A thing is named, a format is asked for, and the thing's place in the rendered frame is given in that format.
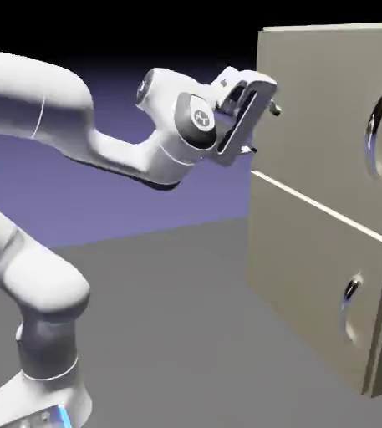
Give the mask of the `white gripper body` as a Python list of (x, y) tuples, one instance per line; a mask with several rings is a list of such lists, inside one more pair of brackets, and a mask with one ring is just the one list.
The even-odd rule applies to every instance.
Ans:
[(242, 153), (264, 110), (271, 104), (277, 82), (266, 74), (239, 72), (237, 82), (229, 89), (216, 111), (216, 162), (230, 166)]

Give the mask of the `large beige cabinet door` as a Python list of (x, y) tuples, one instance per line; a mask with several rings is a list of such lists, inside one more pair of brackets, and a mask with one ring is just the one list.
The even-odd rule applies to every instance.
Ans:
[[(253, 165), (382, 236), (382, 177), (366, 168), (364, 132), (382, 94), (382, 23), (267, 27), (257, 67), (278, 84)], [(377, 134), (382, 174), (382, 121)]]

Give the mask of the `small beige cabinet door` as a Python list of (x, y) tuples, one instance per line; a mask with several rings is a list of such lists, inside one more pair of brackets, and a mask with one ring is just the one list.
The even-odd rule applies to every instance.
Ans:
[[(354, 389), (382, 395), (382, 236), (259, 171), (250, 192), (249, 284)], [(339, 308), (356, 273), (364, 283), (349, 308), (351, 344)]]

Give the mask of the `beige cabinet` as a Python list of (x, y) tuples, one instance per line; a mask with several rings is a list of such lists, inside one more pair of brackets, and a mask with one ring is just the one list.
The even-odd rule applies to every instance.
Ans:
[(382, 23), (270, 27), (247, 280), (359, 393), (382, 395)]

